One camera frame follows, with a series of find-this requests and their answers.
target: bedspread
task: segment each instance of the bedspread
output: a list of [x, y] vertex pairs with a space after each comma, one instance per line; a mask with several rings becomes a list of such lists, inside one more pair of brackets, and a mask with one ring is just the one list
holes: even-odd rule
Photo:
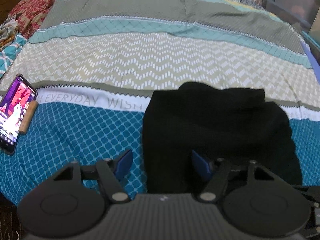
[[154, 90], [190, 80], [264, 88], [290, 119], [303, 183], [320, 184], [320, 85], [302, 44], [273, 14], [229, 0], [55, 0], [0, 84], [3, 95], [22, 73], [40, 103], [16, 153], [0, 155], [1, 191], [17, 204], [71, 160], [131, 148], [122, 183], [145, 192], [143, 113]]
[[22, 0], [9, 13], [8, 18], [18, 17], [20, 33], [28, 39], [42, 24], [55, 0]]

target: screw head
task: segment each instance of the screw head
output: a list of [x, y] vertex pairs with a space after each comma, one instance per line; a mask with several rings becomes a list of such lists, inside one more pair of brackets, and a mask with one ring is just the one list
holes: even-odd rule
[[214, 200], [216, 197], [217, 196], [211, 192], [204, 192], [200, 194], [200, 198], [207, 202]]
[[125, 201], [128, 197], [128, 194], [124, 192], [117, 192], [112, 195], [112, 199], [115, 201]]

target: bed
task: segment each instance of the bed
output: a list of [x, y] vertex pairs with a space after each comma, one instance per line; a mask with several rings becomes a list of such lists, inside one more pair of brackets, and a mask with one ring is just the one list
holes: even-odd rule
[[126, 148], [134, 161], [123, 186], [131, 197], [146, 192], [144, 111], [154, 90], [190, 80], [219, 89], [264, 88], [266, 100], [290, 119], [303, 183], [320, 184], [320, 85], [308, 45], [275, 15], [231, 0], [50, 0], [39, 6], [34, 22], [20, 18], [28, 42], [0, 83], [4, 95], [22, 73], [38, 89], [28, 133], [13, 156], [0, 154], [0, 189], [14, 204], [66, 163], [93, 164]]

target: teal diamond pattern fabric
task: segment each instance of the teal diamond pattern fabric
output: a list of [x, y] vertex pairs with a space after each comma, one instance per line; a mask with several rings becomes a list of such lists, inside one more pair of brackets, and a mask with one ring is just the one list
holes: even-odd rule
[[320, 185], [320, 122], [291, 119], [304, 185]]
[[[12, 156], [0, 154], [1, 192], [14, 204], [72, 160], [82, 165], [115, 158], [132, 149], [131, 173], [122, 181], [130, 197], [145, 192], [141, 158], [143, 113], [121, 112], [70, 103], [40, 104], [28, 133], [19, 137]], [[91, 180], [86, 187], [94, 187]]]

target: round black disc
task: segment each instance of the round black disc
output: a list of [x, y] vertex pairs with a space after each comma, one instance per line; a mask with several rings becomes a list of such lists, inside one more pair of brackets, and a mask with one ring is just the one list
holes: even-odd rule
[[18, 206], [23, 227], [35, 236], [63, 238], [92, 228], [105, 209], [103, 198], [72, 181], [40, 185]]
[[310, 217], [307, 200], [286, 186], [244, 186], [227, 195], [222, 206], [231, 224], [254, 236], [291, 235]]

